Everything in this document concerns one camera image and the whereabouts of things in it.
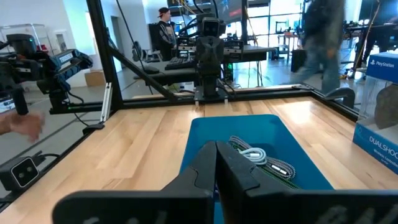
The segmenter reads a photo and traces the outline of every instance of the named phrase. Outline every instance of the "dualshock box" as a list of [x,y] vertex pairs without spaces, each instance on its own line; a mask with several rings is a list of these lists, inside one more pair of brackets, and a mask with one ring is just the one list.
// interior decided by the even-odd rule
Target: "dualshock box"
[[398,55],[369,59],[354,143],[398,174]]

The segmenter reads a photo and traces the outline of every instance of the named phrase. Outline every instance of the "blue tray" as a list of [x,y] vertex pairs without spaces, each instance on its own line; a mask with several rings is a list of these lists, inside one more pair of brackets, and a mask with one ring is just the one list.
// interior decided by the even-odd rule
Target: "blue tray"
[[[292,164],[297,171],[292,182],[301,189],[333,189],[280,118],[271,114],[194,119],[180,171],[189,165],[206,142],[227,142],[231,136],[237,136],[253,147],[264,149],[268,156]],[[215,223],[223,223],[219,203],[215,207]]]

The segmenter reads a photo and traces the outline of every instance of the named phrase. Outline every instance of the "keyboard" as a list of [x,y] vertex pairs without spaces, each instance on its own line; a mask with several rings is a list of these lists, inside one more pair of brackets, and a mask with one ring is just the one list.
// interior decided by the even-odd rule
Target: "keyboard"
[[164,68],[165,70],[176,70],[183,68],[192,68],[194,66],[194,61],[190,58],[177,58],[174,57],[169,61],[169,63]]

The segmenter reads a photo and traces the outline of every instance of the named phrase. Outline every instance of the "workbench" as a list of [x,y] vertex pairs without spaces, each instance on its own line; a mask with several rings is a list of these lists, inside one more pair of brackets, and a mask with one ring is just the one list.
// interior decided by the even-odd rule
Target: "workbench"
[[[243,50],[243,59],[239,62],[254,62],[267,60],[267,52],[276,51],[273,47],[259,47],[245,45]],[[223,63],[229,62],[229,56],[225,56]],[[158,74],[150,75],[161,85],[172,85],[174,83],[182,82],[195,82],[197,79],[196,70],[194,68],[183,68],[175,70],[165,70],[168,62],[154,62],[149,65],[159,69]],[[140,80],[141,78],[137,75],[134,76],[135,80]]]
[[312,97],[119,110],[0,213],[0,223],[51,223],[54,205],[79,190],[160,190],[180,170],[193,119],[248,114],[279,116],[335,189],[398,188],[398,176],[352,143],[354,122]]

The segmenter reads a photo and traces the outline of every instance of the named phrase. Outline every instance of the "black box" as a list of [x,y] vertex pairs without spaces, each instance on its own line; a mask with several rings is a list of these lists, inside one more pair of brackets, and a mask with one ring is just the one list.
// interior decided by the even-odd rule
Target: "black box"
[[292,72],[297,72],[299,68],[304,66],[307,59],[307,52],[305,50],[292,51]]
[[39,171],[31,157],[19,157],[0,168],[0,182],[9,191],[24,190],[38,178]]

